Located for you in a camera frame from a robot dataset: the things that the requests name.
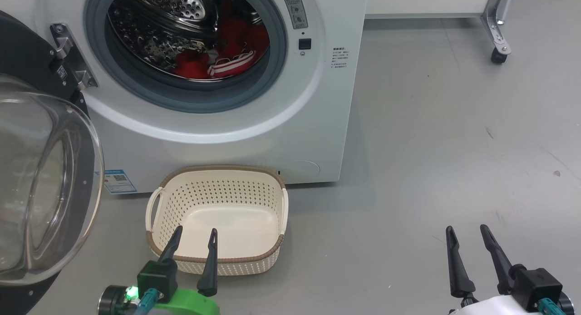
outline metal hinge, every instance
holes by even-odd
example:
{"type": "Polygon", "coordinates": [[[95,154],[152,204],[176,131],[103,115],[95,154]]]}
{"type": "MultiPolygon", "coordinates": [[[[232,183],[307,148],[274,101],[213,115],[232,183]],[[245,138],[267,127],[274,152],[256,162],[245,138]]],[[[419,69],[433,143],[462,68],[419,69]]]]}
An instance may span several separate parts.
{"type": "Polygon", "coordinates": [[[72,69],[79,90],[87,87],[98,87],[99,85],[95,77],[93,77],[87,62],[83,59],[83,55],[77,48],[77,44],[67,25],[62,23],[52,24],[50,25],[50,33],[57,44],[56,56],[64,60],[72,69]]]}

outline gray floor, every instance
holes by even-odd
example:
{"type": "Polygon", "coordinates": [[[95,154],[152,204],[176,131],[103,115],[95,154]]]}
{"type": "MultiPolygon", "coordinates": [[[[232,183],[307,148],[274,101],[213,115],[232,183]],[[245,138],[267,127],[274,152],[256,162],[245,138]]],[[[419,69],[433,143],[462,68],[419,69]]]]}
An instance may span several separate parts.
{"type": "MultiPolygon", "coordinates": [[[[581,304],[580,1],[513,0],[502,66],[477,21],[366,23],[342,179],[290,190],[278,263],[220,278],[222,313],[446,314],[450,224],[475,296],[496,295],[482,223],[581,304]]],[[[145,198],[106,196],[32,314],[93,314],[104,287],[135,283],[152,257],[145,198]]]]}

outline circular door opening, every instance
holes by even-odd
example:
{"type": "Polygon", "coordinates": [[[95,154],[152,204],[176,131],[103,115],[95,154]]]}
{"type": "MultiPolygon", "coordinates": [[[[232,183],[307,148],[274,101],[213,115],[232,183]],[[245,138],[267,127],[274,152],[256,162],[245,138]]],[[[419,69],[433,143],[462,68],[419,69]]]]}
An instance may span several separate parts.
{"type": "Polygon", "coordinates": [[[85,22],[119,84],[180,112],[243,106],[272,86],[286,59],[272,0],[88,0],[85,22]]]}

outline laundry basket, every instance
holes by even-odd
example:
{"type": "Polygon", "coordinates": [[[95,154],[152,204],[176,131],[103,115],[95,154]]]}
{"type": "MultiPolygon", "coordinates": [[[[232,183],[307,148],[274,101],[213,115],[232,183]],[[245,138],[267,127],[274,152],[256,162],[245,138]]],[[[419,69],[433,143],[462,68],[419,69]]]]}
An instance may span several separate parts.
{"type": "Polygon", "coordinates": [[[242,276],[270,269],[286,230],[288,195],[268,170],[243,166],[187,167],[170,174],[149,198],[145,227],[160,255],[177,226],[178,269],[201,274],[212,228],[218,230],[218,275],[242,276]],[[157,210],[152,213],[156,199],[157,210]]]}

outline blue and white label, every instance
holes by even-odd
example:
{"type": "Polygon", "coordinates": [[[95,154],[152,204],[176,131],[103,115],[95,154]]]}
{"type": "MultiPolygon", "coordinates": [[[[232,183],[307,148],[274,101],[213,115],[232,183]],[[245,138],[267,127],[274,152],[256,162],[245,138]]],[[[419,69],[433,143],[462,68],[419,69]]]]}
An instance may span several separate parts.
{"type": "Polygon", "coordinates": [[[106,170],[104,183],[107,190],[112,194],[137,192],[137,189],[135,189],[135,186],[133,186],[133,183],[131,183],[123,170],[106,170]]]}

